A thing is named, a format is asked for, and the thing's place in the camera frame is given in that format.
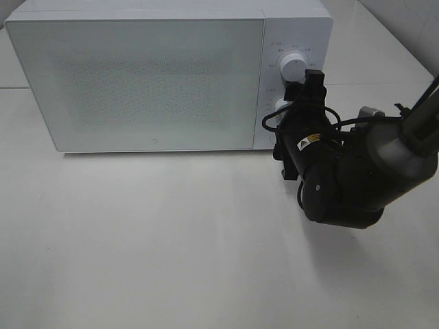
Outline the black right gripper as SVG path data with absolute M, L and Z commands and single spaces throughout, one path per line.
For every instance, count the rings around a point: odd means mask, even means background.
M 305 84 L 286 82 L 284 100 L 290 106 L 276 124 L 275 159 L 282 162 L 284 180 L 332 180 L 333 151 L 320 134 L 331 125 L 327 117 L 325 74 L 306 69 Z M 304 96 L 300 97 L 304 86 Z

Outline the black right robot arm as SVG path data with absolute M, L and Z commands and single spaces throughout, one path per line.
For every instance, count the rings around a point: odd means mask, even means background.
M 319 70 L 286 83 L 273 156 L 285 180 L 299 181 L 308 220 L 364 229 L 438 170 L 438 83 L 414 107 L 400 106 L 397 117 L 363 107 L 356 118 L 332 123 L 326 95 Z

